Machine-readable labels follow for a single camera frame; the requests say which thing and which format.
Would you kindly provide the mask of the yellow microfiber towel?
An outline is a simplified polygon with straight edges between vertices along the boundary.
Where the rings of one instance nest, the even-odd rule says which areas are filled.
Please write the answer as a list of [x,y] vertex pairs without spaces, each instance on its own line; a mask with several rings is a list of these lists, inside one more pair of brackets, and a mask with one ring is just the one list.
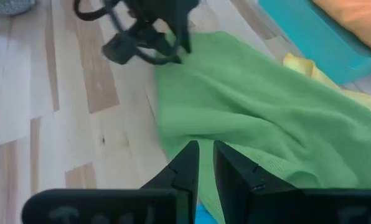
[[364,105],[371,110],[371,95],[354,90],[346,90],[335,84],[325,73],[316,67],[313,60],[296,57],[288,53],[283,59],[283,66],[295,70],[305,77],[322,83],[326,87],[332,88],[341,92],[343,95],[353,99],[354,101]]

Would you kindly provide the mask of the artificial plant in pot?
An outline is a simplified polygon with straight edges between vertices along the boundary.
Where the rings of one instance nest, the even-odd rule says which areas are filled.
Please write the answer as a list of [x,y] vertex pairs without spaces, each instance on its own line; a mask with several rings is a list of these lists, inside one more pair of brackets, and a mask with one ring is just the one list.
[[36,0],[0,0],[0,15],[16,16],[32,9]]

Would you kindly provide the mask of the orange microfiber towel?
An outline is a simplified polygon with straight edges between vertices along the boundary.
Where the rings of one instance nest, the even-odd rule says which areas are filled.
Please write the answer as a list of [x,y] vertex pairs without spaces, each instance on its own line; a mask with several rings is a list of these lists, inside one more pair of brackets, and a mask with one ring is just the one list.
[[312,0],[371,49],[371,0]]

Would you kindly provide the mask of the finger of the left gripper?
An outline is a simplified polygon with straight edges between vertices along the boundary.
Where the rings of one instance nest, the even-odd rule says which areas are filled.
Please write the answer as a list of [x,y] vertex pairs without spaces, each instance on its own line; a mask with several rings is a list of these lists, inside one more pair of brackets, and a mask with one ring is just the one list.
[[185,16],[185,18],[182,20],[181,28],[182,28],[181,45],[187,53],[191,53],[192,48],[190,43],[188,16]]
[[177,52],[180,47],[182,47],[184,41],[184,20],[177,19],[175,22],[170,23],[169,27],[171,28],[176,40],[174,42],[174,51]]

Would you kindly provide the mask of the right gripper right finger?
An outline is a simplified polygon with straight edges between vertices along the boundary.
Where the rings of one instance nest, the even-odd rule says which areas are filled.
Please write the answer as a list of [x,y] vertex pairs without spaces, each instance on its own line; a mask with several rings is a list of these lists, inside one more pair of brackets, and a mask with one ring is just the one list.
[[302,189],[222,141],[214,172],[226,224],[371,224],[371,189]]

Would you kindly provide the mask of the green microfiber towel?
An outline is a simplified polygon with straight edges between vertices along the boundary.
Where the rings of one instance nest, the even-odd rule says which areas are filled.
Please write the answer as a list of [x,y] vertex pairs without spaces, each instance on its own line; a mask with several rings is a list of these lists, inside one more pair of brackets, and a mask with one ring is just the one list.
[[216,140],[298,187],[371,189],[371,110],[226,32],[192,43],[155,68],[157,131],[170,158],[199,142],[199,197],[219,224]]

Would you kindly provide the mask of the blue microfiber towel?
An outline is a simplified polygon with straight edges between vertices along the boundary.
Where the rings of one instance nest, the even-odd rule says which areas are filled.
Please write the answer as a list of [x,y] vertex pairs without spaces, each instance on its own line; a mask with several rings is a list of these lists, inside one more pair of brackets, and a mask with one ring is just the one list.
[[217,224],[203,204],[198,204],[195,211],[195,224]]

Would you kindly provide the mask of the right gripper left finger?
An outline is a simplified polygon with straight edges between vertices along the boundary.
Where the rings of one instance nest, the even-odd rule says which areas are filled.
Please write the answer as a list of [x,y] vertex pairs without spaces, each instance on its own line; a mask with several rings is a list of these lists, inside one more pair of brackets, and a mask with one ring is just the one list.
[[24,204],[22,224],[194,224],[199,145],[190,141],[140,189],[50,189]]

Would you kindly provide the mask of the teal translucent plastic basket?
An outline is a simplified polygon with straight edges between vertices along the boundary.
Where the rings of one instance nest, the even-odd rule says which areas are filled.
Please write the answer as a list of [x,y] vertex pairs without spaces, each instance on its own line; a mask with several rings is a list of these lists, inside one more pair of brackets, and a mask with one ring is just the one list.
[[258,0],[263,10],[337,84],[371,75],[371,49],[311,0]]

